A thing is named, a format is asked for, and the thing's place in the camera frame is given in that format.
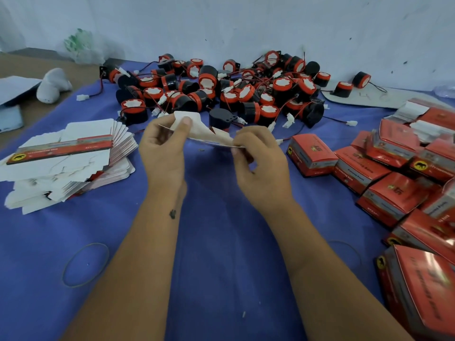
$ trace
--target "person's right hand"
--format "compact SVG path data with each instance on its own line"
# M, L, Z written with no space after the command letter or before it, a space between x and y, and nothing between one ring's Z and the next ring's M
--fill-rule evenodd
M293 202L286 155L266 127L243 128L237 132L234 145L244 146L258 164L251 171L244 151L232 148L238 186L264 217Z

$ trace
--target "blue table surface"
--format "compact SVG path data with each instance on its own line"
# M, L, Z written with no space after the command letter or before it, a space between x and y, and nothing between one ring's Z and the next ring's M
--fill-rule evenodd
M126 62L123 68L142 66ZM119 110L116 85L107 83L100 96L76 101L76 94L92 94L98 88L99 83L94 83L68 97L11 142L1 158L28 138L58 131L69 122L115 119ZM319 136L332 150L348 146L361 130L377 128L393 112L327 104L327 116L359 122L350 127L322 119L312 129L303 129ZM207 112L201 116L208 122ZM282 128L284 121L280 116L274 131L277 139L301 127L296 121L289 129ZM144 126L133 125L130 131ZM281 145L283 151L287 143ZM96 282L66 287L62 281L65 265L93 242L106 244L112 258L144 199L146 176L139 153L131 154L130 160L136 172L128 179L65 203L28 215L0 207L0 340L57 340L64 332ZM230 152L189 141L185 166L188 194L180 220L166 340L306 339L280 250L264 219L239 190ZM326 240L349 244L330 243L382 301L373 259L384 250L380 240L387 230L357 208L357 196L334 177L304 178L290 161L289 170L293 195L311 222ZM2 202L12 186L0 183ZM85 248L68 266L66 282L90 279L105 256L102 246Z

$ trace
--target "person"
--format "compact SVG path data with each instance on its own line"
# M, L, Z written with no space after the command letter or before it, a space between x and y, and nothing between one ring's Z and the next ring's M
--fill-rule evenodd
M104 275L66 330L63 340L163 340L182 202L187 192L185 117L172 136L174 115L151 121L139 153L148 193ZM265 127L237 132L257 163L232 149L237 183L270 226L286 263L309 340L412 338L331 250L293 199L286 156Z

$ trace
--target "white sock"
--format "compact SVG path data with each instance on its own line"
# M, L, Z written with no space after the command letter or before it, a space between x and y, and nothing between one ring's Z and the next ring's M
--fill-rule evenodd
M66 78L65 71L62 68L54 68L44 75L36 90L36 97L40 102L52 104L58 101L60 92L72 89L73 86Z

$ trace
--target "person's left hand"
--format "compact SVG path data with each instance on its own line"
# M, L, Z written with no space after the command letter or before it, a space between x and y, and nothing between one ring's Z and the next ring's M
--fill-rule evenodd
M192 120L184 117L173 134L160 126L170 128L174 121L173 114L151 121L139 144L149 191L181 190L186 186L183 144L190 133Z

